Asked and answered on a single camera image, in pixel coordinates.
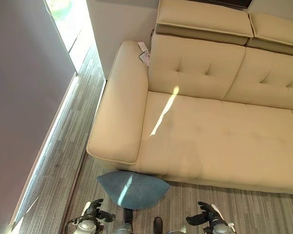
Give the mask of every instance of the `blue cushion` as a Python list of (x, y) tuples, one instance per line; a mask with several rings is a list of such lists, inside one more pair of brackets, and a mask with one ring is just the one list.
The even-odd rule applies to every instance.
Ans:
[(170, 188), (159, 178), (127, 171), (110, 172), (97, 180), (113, 202), (133, 210), (156, 205)]

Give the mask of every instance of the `gray carpet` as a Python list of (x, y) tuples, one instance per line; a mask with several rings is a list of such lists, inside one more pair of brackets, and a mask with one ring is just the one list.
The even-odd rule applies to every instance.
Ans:
[(20, 206), (19, 234), (56, 234), (62, 228), (63, 214), (76, 182), (105, 81), (95, 44), (89, 49), (78, 77)]
[[(103, 198), (102, 209), (116, 214), (116, 220), (105, 226), (104, 233), (122, 223), (123, 210), (108, 198), (96, 181), (106, 170), (89, 155), (84, 158), (66, 220), (81, 215), (87, 201)], [(187, 224), (186, 216), (199, 213), (197, 201), (214, 203), (227, 222), (234, 222), (238, 234), (293, 234), (293, 195), (270, 194), (236, 189), (169, 182), (170, 190), (155, 207), (134, 212), (134, 233), (151, 234), (153, 220), (160, 216), (164, 232), (183, 230), (202, 234), (203, 227)]]

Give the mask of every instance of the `white wall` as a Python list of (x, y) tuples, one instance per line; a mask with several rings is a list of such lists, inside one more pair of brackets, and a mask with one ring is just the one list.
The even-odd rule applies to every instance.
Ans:
[(159, 0), (87, 0), (105, 78), (123, 40), (148, 46)]
[[(87, 0), (105, 78), (123, 40), (148, 44), (156, 22), (158, 1)], [(293, 0), (253, 0), (248, 10), (293, 20)]]
[(0, 0), (0, 225), (8, 224), (74, 74), (42, 0)]
[(247, 11), (293, 20), (293, 0), (252, 0)]

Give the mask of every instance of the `sofa armrest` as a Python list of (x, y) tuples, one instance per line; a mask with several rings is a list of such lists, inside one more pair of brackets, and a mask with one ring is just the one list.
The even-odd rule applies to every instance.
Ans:
[(87, 144), (99, 159), (134, 164), (147, 101), (148, 67), (137, 42), (124, 41), (116, 55)]

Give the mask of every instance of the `sofa backrest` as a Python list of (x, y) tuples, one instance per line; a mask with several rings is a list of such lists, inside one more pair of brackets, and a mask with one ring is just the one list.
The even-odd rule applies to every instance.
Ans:
[[(211, 41), (212, 39), (207, 40), (208, 27), (205, 29), (204, 40), (198, 39), (200, 34), (188, 38), (187, 34), (183, 34), (188, 26), (192, 25), (190, 30), (193, 31), (194, 25), (199, 25), (197, 30), (201, 31), (204, 20), (191, 14), (188, 17), (184, 14), (186, 20), (183, 19), (183, 23), (186, 26), (184, 30), (176, 31), (174, 28), (176, 25), (178, 28), (182, 27), (182, 24), (178, 23), (178, 17), (182, 18), (182, 13), (179, 12), (179, 16), (177, 14), (178, 17), (176, 17), (172, 10), (174, 8), (169, 11), (162, 9), (173, 3), (178, 5), (177, 12), (183, 9), (179, 4), (184, 2), (189, 6), (188, 1), (161, 1), (156, 34), (152, 40), (149, 90), (172, 94), (174, 88), (178, 86), (179, 95), (293, 110), (293, 55), (271, 52), (268, 51), (269, 48), (263, 50), (241, 46), (236, 43), (241, 40), (236, 38), (216, 37), (218, 42)], [(208, 4), (197, 2), (191, 2), (191, 8), (194, 6), (193, 3), (197, 4), (195, 6), (198, 8), (203, 4), (204, 11), (209, 10), (208, 6), (206, 7)], [(225, 8), (211, 5), (209, 15), (213, 16), (215, 7)], [(224, 10), (222, 15), (230, 14), (232, 11), (232, 9), (229, 12), (226, 12), (227, 9), (221, 10)], [(240, 21), (244, 21), (245, 15), (235, 15)], [(232, 28), (227, 28), (228, 31), (247, 32), (248, 24), (245, 21), (244, 26), (239, 27), (235, 27), (234, 22), (234, 20), (230, 21), (229, 25)], [(163, 33), (163, 27), (159, 27), (159, 24), (168, 26), (164, 35), (159, 34)], [(293, 37), (291, 38), (290, 35), (286, 39), (288, 43)]]

